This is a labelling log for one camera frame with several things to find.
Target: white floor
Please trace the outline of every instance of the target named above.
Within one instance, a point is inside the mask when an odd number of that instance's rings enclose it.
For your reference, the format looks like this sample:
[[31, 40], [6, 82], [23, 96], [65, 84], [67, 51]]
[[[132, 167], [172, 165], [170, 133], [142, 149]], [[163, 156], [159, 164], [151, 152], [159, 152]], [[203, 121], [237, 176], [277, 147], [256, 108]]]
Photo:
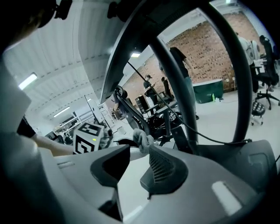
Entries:
[[[271, 93], [273, 96], [280, 98], [280, 88], [276, 88]], [[272, 146], [275, 157], [280, 154], [280, 106], [275, 100], [271, 100], [272, 110], [268, 110], [268, 101], [261, 99], [259, 102], [266, 107], [264, 115], [264, 124], [249, 126], [246, 138], [255, 140], [268, 140]], [[197, 115], [200, 119], [197, 121], [198, 131], [207, 137], [223, 142], [232, 141], [238, 111], [237, 92], [224, 94], [222, 102], [211, 102], [196, 105]], [[133, 130], [127, 124], [127, 121], [118, 121], [113, 130], [123, 127], [126, 134], [118, 132], [114, 134], [114, 139], [122, 137], [132, 138]], [[199, 144], [216, 144], [199, 136]], [[132, 161], [121, 181], [119, 182], [119, 195], [121, 200], [122, 212], [125, 220], [139, 211], [147, 202], [148, 193], [140, 186], [140, 178], [149, 166], [149, 156]]]

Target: stool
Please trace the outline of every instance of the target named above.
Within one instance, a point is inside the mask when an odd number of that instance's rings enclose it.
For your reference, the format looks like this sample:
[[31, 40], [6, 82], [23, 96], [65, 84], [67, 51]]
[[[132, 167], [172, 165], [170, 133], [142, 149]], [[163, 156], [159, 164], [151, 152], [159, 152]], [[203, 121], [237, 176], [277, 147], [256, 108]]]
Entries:
[[252, 126], [254, 125], [254, 121], [258, 122], [257, 120], [254, 119], [255, 116], [259, 116], [262, 119], [261, 125], [263, 124], [263, 114], [265, 113], [265, 111], [266, 111], [266, 108], [264, 107], [263, 104], [261, 104], [257, 101], [253, 102], [253, 106], [252, 106], [253, 117], [252, 117], [252, 122], [251, 122]]

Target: ceiling light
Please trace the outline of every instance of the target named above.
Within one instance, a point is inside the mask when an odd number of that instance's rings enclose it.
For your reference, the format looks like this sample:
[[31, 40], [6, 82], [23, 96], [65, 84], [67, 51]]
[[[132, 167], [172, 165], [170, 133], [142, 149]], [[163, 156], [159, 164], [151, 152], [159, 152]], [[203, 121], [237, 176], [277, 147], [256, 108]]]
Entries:
[[139, 56], [140, 56], [140, 54], [138, 54], [138, 53], [133, 53], [133, 54], [131, 55], [132, 58], [138, 58]]
[[35, 79], [37, 79], [37, 75], [35, 73], [32, 73], [26, 80], [24, 80], [22, 83], [19, 84], [19, 88], [21, 90], [23, 90], [25, 87], [27, 87]]
[[57, 114], [55, 114], [53, 117], [57, 117], [59, 114], [63, 113], [64, 111], [68, 110], [70, 107], [65, 108], [64, 110], [58, 112]]

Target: black and white cube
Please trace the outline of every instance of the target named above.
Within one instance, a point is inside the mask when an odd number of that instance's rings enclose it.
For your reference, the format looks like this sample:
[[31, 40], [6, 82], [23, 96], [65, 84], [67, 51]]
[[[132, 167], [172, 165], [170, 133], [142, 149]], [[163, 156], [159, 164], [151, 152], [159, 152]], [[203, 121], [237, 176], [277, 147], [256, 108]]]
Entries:
[[74, 153], [83, 154], [97, 151], [104, 136], [104, 126], [84, 123], [74, 132]]

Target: brick wall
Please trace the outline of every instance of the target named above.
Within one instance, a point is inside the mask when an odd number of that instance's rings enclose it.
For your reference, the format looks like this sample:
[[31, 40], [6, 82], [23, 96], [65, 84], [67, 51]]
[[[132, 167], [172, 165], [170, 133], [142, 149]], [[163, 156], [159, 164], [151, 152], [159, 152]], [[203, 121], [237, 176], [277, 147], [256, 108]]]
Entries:
[[[241, 37], [256, 40], [260, 45], [261, 53], [264, 53], [264, 48], [259, 43], [259, 36], [256, 30], [243, 13], [226, 14], [224, 17]], [[168, 45], [180, 49], [190, 60], [195, 68], [195, 75], [189, 71], [193, 83], [223, 78], [225, 91], [234, 87], [232, 81], [234, 72], [231, 68], [228, 53], [218, 34], [208, 22], [184, 31], [173, 38]], [[155, 85], [156, 91], [164, 91], [161, 82], [161, 77], [164, 74], [158, 69], [158, 60], [155, 56], [150, 57], [138, 71], [143, 76], [146, 74], [151, 75], [153, 77], [152, 84], [157, 81]], [[133, 103], [135, 103], [134, 99], [144, 94], [143, 81], [136, 73], [124, 84], [123, 88], [128, 92], [128, 96]]]

